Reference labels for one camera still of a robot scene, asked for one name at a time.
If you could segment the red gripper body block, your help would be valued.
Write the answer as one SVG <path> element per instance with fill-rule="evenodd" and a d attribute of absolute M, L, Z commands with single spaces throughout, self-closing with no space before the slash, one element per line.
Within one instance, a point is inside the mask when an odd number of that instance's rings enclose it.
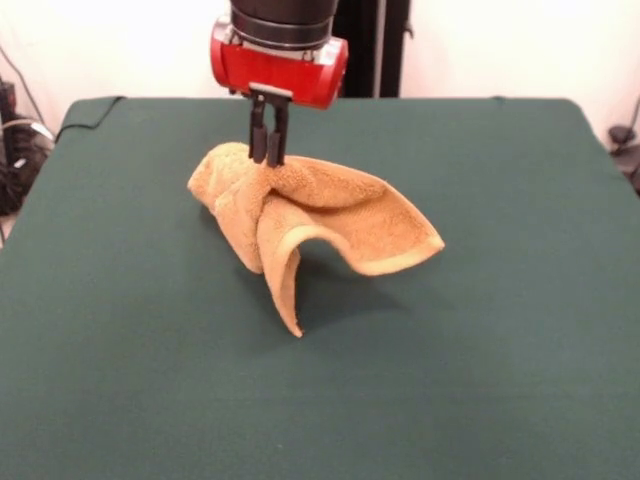
<path fill-rule="evenodd" d="M 348 42 L 328 39 L 311 50 L 274 50 L 242 38 L 228 17 L 216 20 L 210 59 L 216 82 L 248 95 L 271 93 L 293 103 L 327 109 L 337 97 L 349 57 Z"/>

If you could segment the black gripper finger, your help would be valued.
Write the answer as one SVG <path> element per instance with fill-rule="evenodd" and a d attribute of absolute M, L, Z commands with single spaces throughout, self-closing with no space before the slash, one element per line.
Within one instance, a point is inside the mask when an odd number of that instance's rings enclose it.
<path fill-rule="evenodd" d="M 272 107 L 274 110 L 274 128 L 269 134 L 268 165 L 282 166 L 286 153 L 289 101 L 278 100 L 272 104 Z"/>
<path fill-rule="evenodd" d="M 261 164 L 267 157 L 268 133 L 264 123 L 265 100 L 263 97 L 251 99 L 249 128 L 249 157 Z"/>

